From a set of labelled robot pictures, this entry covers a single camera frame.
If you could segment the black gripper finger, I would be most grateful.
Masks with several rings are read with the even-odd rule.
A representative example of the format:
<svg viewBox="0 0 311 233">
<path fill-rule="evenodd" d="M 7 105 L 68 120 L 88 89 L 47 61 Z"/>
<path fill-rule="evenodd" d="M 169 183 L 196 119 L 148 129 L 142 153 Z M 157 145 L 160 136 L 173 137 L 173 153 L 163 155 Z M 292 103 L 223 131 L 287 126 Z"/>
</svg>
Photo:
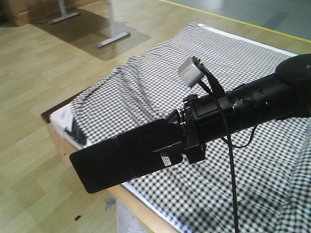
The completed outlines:
<svg viewBox="0 0 311 233">
<path fill-rule="evenodd" d="M 134 155 L 162 152 L 182 154 L 185 139 L 180 121 L 179 112 L 173 110 L 166 118 L 118 135 L 118 144 L 125 152 Z"/>
</svg>

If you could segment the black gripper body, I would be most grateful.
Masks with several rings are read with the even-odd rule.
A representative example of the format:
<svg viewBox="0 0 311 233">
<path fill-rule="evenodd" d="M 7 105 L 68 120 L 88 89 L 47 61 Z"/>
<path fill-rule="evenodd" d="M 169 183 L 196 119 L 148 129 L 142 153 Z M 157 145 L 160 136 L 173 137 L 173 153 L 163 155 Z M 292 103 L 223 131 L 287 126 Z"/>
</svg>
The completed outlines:
<svg viewBox="0 0 311 233">
<path fill-rule="evenodd" d="M 191 94 L 183 99 L 182 119 L 186 155 L 190 164 L 206 158 L 206 143 L 227 135 L 224 119 L 212 95 L 199 98 Z"/>
</svg>

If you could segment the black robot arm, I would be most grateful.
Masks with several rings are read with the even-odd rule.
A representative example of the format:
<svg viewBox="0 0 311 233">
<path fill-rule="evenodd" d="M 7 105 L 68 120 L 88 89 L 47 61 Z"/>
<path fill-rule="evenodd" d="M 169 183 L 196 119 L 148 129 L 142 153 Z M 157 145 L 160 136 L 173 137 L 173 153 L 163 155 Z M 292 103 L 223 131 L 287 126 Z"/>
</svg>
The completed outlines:
<svg viewBox="0 0 311 233">
<path fill-rule="evenodd" d="M 204 160 L 206 143 L 272 119 L 311 115 L 311 56 L 281 62 L 273 74 L 224 91 L 197 57 L 188 58 L 178 73 L 188 86 L 200 85 L 207 94 L 190 95 L 183 109 L 116 137 L 122 156 L 135 163 L 158 166 Z"/>
</svg>

